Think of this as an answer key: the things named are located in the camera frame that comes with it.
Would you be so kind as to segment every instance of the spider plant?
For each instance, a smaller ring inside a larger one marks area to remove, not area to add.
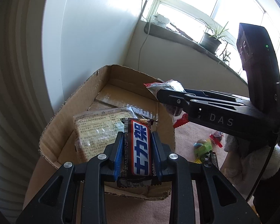
[[[219,57],[222,56],[222,59],[221,59],[221,61],[219,61],[219,63],[224,62],[225,66],[228,63],[228,66],[229,66],[229,62],[231,59],[229,56],[230,56],[231,52],[227,51],[228,42],[226,40],[224,40],[224,41],[226,42],[226,46],[225,46],[224,50],[222,51],[222,53],[219,55]]]
[[[214,22],[214,26],[215,26],[215,28],[213,28],[207,22],[205,22],[203,19],[198,18],[198,20],[203,21],[205,23],[206,27],[212,31],[213,35],[211,35],[209,37],[213,37],[215,40],[226,37],[226,35],[222,35],[222,33],[224,33],[225,31],[228,30],[228,29],[225,29],[228,22],[225,24],[224,27],[220,28],[219,26],[216,25],[215,21],[212,19]]]

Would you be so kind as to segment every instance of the candy wrapper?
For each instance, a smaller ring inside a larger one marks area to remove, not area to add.
[[[124,131],[122,117],[137,118],[131,107],[86,111],[74,116],[75,148],[80,163],[89,161],[114,143],[117,133]]]
[[[223,147],[223,145],[221,144],[223,136],[223,132],[215,131],[212,134],[210,134],[211,142],[221,148]]]
[[[174,80],[169,80],[163,83],[159,83],[159,82],[146,83],[144,85],[155,97],[157,97],[157,93],[160,89],[167,89],[167,90],[183,92],[183,93],[186,92],[183,86],[178,81],[174,81]],[[165,105],[165,104],[163,105],[169,114],[173,116],[179,116],[181,114],[182,108],[178,108],[171,105]]]
[[[150,127],[148,119],[124,118],[123,167],[117,180],[119,187],[151,185],[157,180],[152,161]]]

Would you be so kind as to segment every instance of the window frame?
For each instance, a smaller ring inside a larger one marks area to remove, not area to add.
[[[265,14],[267,14],[269,19],[270,19],[270,21],[272,22],[272,19],[270,18],[269,14],[266,12],[266,10],[263,8],[263,6],[258,2],[258,0],[254,0],[254,1],[256,2],[256,4],[259,6],[261,11],[263,12],[263,17],[264,17]],[[148,12],[148,16],[147,17],[150,18],[151,16],[155,15],[159,5],[163,4],[165,6],[173,8],[175,10],[178,10],[178,11],[180,11],[180,12],[182,12],[182,13],[184,13],[184,14],[186,14],[186,15],[194,18],[194,19],[200,18],[200,19],[203,19],[208,24],[213,24],[214,22],[213,22],[212,19],[215,18],[221,2],[222,2],[222,0],[217,0],[215,6],[213,8],[212,14],[211,14],[211,16],[209,16],[209,15],[205,14],[204,12],[200,11],[199,9],[197,9],[197,8],[191,6],[190,4],[187,4],[187,3],[185,3],[185,2],[183,2],[181,0],[154,0],[152,2],[151,7],[148,8],[148,11],[147,11]],[[215,22],[215,24],[216,24],[216,26],[218,26],[220,28],[222,27],[217,22]],[[276,27],[276,29],[277,29],[278,34],[279,34],[279,41],[278,41],[278,44],[276,46],[275,53],[277,55],[277,58],[279,58],[280,57],[280,32],[279,32],[277,27]],[[223,35],[227,36],[224,39],[229,44],[231,44],[233,47],[235,47],[235,49],[237,50],[237,45],[236,45],[237,38],[233,37],[233,35],[231,35],[228,31],[225,31],[223,33]]]

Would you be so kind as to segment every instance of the food package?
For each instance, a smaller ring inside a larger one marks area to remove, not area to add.
[[[157,97],[157,93],[160,89],[167,89],[167,90],[183,92],[183,93],[186,92],[183,86],[178,81],[175,80],[169,80],[163,83],[159,83],[159,82],[146,83],[144,85],[155,97]],[[166,105],[166,104],[163,105],[169,114],[173,116],[179,116],[181,114],[182,108],[175,107],[172,105]]]
[[[223,132],[214,131],[213,133],[210,134],[211,142],[221,148],[223,147],[223,145],[221,144],[221,140],[223,136],[224,136]]]
[[[131,107],[86,111],[74,116],[75,149],[80,163],[104,152],[124,131],[120,118],[137,118]]]

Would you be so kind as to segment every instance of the cardboard box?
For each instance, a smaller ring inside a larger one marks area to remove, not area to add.
[[[131,68],[111,65],[96,71],[63,104],[45,128],[39,147],[42,156],[54,167],[66,161],[78,164],[75,151],[73,116],[86,110],[98,110],[130,105],[134,112],[154,119],[153,130],[163,143],[175,150],[172,118],[144,83],[159,82]],[[162,200],[169,196],[171,182],[159,186],[118,188],[116,183],[105,183],[105,192],[144,200]]]

